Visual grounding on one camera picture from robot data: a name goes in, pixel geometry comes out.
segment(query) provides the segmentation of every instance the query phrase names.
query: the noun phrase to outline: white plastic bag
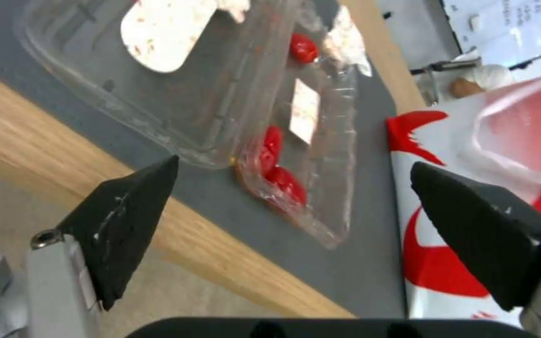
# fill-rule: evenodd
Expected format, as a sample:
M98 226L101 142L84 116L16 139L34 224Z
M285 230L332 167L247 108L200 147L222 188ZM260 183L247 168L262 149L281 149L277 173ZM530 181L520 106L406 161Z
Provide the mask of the white plastic bag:
M541 184L541 79L502 90L475 119L465 155L487 169Z

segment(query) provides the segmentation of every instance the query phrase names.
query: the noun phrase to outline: container lid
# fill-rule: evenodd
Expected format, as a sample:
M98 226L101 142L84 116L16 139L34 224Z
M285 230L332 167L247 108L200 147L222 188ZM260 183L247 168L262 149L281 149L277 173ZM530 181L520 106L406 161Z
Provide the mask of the container lid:
M300 3L251 0L242 23L215 11L170 73L144 67L123 44L121 23L135 0L30 0L16 29L86 102L183 160L218 169L230 164L247 116L272 107L264 88L281 81L269 74L284 68Z

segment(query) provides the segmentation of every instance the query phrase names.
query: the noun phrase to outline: white label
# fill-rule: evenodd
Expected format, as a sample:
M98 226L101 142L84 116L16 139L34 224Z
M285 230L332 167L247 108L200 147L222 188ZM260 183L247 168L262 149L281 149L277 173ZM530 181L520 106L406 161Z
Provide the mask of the white label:
M312 142L312 136L316 130L319 103L319 94L300 79L296 79L289 130L308 144Z
M249 0L135 0L120 36L143 66L170 73L183 65L217 8L241 23Z

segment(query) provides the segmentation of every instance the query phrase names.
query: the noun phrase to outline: clear plastic bag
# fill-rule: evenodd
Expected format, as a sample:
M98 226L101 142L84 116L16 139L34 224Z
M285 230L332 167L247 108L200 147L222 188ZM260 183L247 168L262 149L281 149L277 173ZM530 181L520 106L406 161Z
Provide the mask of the clear plastic bag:
M487 169L541 184L541 79L487 93L466 156Z
M302 27L297 32L307 34L321 46L324 32L309 32ZM310 144L289 129L296 79L320 96L317 126ZM339 66L322 51L318 62L305 66L290 57L272 114L250 130L238 161L239 176L247 190L279 209L327 248L345 240L350 230L356 163L355 94L354 66ZM261 174L259 154L270 125L283 131L279 166L288 169L307 191L305 206Z

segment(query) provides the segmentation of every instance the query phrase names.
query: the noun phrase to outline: floor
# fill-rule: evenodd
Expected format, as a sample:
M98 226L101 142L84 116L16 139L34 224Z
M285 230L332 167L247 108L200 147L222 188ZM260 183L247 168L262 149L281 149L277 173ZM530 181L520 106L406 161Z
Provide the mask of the floor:
M440 0L377 0L410 69L452 60L460 52Z
M54 227L68 209L0 179L0 250L22 269L30 237ZM122 300L103 314L101 338L121 338L164 317L270 317L277 314L161 259L150 250L133 275Z

